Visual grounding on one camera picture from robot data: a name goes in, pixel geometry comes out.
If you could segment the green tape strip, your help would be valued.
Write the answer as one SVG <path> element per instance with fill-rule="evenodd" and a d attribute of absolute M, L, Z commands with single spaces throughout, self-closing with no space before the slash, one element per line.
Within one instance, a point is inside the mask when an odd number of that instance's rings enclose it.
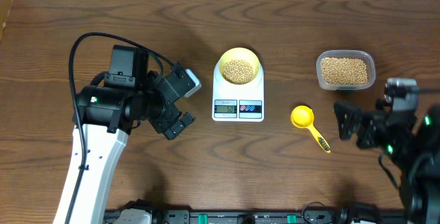
<path fill-rule="evenodd" d="M 338 90 L 338 92 L 340 92 L 341 94 L 350 94 L 353 92 L 353 90 L 343 89 L 343 90 Z"/>

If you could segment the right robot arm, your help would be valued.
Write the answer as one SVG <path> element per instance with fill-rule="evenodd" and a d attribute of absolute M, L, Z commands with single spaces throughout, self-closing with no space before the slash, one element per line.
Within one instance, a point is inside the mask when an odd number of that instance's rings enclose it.
<path fill-rule="evenodd" d="M 432 105 L 423 117 L 417 133 L 417 118 L 412 111 L 378 109 L 363 111 L 348 102 L 335 102 L 333 112 L 338 121 L 341 140 L 357 136 L 361 149 L 381 148 L 401 170 L 400 184 L 388 169 L 385 173 L 412 223 L 439 222 L 439 105 Z"/>

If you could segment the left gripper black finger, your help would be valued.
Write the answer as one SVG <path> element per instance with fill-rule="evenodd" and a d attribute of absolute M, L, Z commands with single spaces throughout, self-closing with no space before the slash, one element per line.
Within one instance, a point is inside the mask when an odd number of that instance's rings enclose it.
<path fill-rule="evenodd" d="M 195 121 L 195 118 L 189 112 L 186 112 L 182 115 L 180 121 L 184 126 L 190 126 Z"/>
<path fill-rule="evenodd" d="M 184 129 L 186 128 L 185 124 L 178 120 L 174 123 L 170 128 L 167 128 L 163 134 L 167 140 L 175 139 Z"/>

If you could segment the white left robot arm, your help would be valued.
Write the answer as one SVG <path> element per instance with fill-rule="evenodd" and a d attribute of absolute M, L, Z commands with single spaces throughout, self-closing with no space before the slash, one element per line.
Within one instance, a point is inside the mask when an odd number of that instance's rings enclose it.
<path fill-rule="evenodd" d="M 175 139 L 194 122 L 175 102 L 201 87 L 180 63 L 163 76 L 148 69 L 157 55 L 116 45 L 108 72 L 98 74 L 76 96 L 71 161 L 55 223 L 101 223 L 118 160 L 135 121 L 148 121 L 166 139 Z"/>

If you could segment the white digital kitchen scale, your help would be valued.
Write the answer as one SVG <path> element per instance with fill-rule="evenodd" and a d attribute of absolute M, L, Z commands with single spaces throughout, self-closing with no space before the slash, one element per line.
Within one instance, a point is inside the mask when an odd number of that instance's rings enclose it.
<path fill-rule="evenodd" d="M 212 88 L 212 118 L 218 122 L 262 122 L 265 118 L 264 71 L 256 61 L 256 76 L 243 85 L 223 77 L 226 61 L 216 64 Z"/>

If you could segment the soybeans in container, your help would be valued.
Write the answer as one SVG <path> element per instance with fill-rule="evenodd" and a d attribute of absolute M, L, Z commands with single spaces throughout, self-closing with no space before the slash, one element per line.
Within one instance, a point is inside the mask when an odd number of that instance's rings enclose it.
<path fill-rule="evenodd" d="M 320 63 L 324 80 L 334 85 L 363 85 L 368 82 L 366 63 L 358 58 L 324 57 Z"/>

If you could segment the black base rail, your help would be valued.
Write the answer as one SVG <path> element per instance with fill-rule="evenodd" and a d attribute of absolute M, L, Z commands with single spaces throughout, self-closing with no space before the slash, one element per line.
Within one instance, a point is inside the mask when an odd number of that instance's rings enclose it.
<path fill-rule="evenodd" d="M 156 208 L 138 199 L 119 210 L 107 210 L 104 224 L 406 224 L 402 211 L 379 210 L 374 205 L 355 203 L 339 209 L 319 202 L 301 210 L 193 210 L 190 207 Z"/>

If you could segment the yellow plastic bowl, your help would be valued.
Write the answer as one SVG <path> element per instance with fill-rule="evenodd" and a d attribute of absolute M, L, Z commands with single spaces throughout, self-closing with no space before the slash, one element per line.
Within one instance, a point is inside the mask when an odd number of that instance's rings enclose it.
<path fill-rule="evenodd" d="M 229 49 L 228 51 L 226 51 L 221 56 L 221 58 L 219 59 L 219 72 L 220 72 L 222 77 L 223 77 L 223 67 L 224 67 L 224 65 L 227 62 L 229 62 L 231 60 L 234 60 L 234 59 L 246 60 L 249 63 L 251 63 L 253 68 L 254 68 L 254 79 L 257 77 L 257 75 L 258 75 L 258 73 L 260 71 L 260 66 L 261 66 L 261 64 L 259 62 L 259 59 L 258 59 L 257 55 L 253 51 L 251 51 L 250 49 L 246 49 L 244 47 L 235 47 L 235 48 Z"/>

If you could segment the clear plastic container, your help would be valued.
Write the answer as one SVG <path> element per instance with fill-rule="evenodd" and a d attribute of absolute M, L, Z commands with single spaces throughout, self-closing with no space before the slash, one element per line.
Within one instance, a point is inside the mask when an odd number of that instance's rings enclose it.
<path fill-rule="evenodd" d="M 316 61 L 318 84 L 329 91 L 354 91 L 375 82 L 375 63 L 360 50 L 337 49 L 323 52 Z"/>

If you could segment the yellow measuring scoop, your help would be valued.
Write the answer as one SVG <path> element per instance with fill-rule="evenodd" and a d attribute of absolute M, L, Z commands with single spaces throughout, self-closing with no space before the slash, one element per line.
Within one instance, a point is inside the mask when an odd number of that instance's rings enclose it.
<path fill-rule="evenodd" d="M 324 152 L 331 152 L 330 145 L 314 126 L 314 112 L 312 109 L 305 105 L 295 107 L 291 112 L 290 121 L 297 128 L 307 129 Z"/>

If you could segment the soybeans in bowl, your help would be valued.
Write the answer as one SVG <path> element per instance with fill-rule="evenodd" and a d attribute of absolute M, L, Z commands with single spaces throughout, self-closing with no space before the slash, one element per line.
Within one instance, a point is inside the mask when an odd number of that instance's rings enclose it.
<path fill-rule="evenodd" d="M 254 68 L 246 60 L 234 59 L 223 67 L 223 77 L 236 85 L 244 85 L 254 79 Z"/>

